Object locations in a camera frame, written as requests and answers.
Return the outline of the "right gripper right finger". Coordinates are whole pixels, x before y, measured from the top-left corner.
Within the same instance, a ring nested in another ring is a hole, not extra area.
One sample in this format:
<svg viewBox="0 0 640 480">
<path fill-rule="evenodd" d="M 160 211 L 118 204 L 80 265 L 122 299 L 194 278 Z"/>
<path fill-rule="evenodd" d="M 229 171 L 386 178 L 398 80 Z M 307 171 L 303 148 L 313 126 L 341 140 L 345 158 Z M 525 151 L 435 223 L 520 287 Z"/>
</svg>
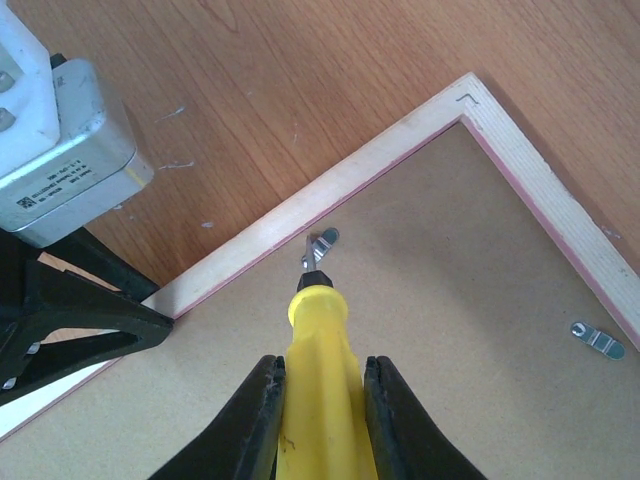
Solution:
<svg viewBox="0 0 640 480">
<path fill-rule="evenodd" d="M 380 479 L 483 479 L 386 356 L 367 358 L 365 417 Z"/>
</svg>

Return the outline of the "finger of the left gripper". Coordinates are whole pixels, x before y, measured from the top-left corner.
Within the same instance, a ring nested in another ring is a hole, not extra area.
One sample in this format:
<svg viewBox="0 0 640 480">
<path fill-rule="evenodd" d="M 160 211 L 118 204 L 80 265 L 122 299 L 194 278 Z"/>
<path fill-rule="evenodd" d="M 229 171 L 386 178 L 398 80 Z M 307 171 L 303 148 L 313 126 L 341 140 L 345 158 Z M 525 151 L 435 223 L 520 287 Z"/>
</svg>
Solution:
<svg viewBox="0 0 640 480">
<path fill-rule="evenodd" d="M 143 303 L 158 289 L 91 234 L 46 248 L 2 235 L 2 404 L 161 344 L 174 321 Z"/>
</svg>

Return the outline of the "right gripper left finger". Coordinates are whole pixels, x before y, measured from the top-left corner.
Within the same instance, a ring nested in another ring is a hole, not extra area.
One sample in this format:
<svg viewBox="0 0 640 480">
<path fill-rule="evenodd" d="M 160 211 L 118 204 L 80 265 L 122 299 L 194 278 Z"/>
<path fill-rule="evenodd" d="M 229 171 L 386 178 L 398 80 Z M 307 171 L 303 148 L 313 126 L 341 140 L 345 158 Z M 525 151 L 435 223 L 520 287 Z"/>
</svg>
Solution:
<svg viewBox="0 0 640 480">
<path fill-rule="evenodd" d="M 285 377 L 282 356 L 263 356 L 214 420 L 151 477 L 274 479 Z"/>
</svg>

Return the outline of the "yellow handled screwdriver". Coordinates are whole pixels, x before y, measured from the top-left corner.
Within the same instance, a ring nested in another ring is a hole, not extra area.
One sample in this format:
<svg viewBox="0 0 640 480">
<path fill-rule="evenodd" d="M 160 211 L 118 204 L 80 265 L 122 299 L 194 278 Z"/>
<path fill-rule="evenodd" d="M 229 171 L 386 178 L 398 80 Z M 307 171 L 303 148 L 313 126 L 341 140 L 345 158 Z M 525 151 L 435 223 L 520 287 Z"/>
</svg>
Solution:
<svg viewBox="0 0 640 480">
<path fill-rule="evenodd" d="M 348 305 L 317 268 L 306 239 L 305 271 L 288 318 L 278 479 L 376 479 L 360 364 L 347 333 Z"/>
</svg>

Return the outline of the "pink picture frame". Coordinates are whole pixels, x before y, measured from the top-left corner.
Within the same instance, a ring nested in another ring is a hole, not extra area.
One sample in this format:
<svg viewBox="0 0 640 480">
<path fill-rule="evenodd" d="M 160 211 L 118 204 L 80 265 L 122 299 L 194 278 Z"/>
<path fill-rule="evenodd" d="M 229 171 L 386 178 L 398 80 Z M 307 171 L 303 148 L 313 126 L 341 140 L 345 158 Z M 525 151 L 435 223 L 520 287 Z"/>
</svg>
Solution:
<svg viewBox="0 0 640 480">
<path fill-rule="evenodd" d="M 304 237 L 327 227 L 355 354 L 388 356 L 487 477 L 638 477 L 638 274 L 472 74 L 155 294 L 177 317 L 161 346 L 3 407 L 2 477 L 151 475 L 288 347 Z"/>
</svg>

